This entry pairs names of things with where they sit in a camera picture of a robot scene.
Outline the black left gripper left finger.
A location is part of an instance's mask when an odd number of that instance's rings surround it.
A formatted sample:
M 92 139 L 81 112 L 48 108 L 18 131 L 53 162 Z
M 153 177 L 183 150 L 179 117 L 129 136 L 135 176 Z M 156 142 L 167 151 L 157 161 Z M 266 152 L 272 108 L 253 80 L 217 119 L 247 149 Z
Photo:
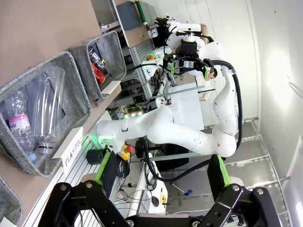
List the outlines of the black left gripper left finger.
M 87 180 L 72 187 L 57 183 L 48 199 L 39 227 L 73 227 L 82 210 L 90 210 L 104 227 L 128 227 L 126 219 L 117 210 L 95 180 Z

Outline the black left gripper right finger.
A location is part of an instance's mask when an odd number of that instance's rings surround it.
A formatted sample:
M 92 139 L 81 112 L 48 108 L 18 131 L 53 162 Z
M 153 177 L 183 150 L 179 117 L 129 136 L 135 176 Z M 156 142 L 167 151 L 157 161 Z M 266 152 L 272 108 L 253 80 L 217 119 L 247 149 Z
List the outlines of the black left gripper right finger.
M 255 187 L 250 191 L 232 183 L 219 155 L 209 159 L 207 176 L 214 205 L 202 219 L 191 218 L 190 227 L 223 227 L 233 215 L 240 217 L 248 227 L 281 226 L 268 189 Z

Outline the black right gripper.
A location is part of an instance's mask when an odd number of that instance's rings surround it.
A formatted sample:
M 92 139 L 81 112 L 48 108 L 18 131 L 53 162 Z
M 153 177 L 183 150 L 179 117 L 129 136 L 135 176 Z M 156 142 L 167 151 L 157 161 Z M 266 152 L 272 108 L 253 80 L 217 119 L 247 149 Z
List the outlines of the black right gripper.
M 215 78 L 215 68 L 213 62 L 206 58 L 201 60 L 198 56 L 197 42 L 181 40 L 177 56 L 167 54 L 163 57 L 163 67 L 171 74 L 176 74 L 175 66 L 178 70 L 204 70 L 205 79 Z

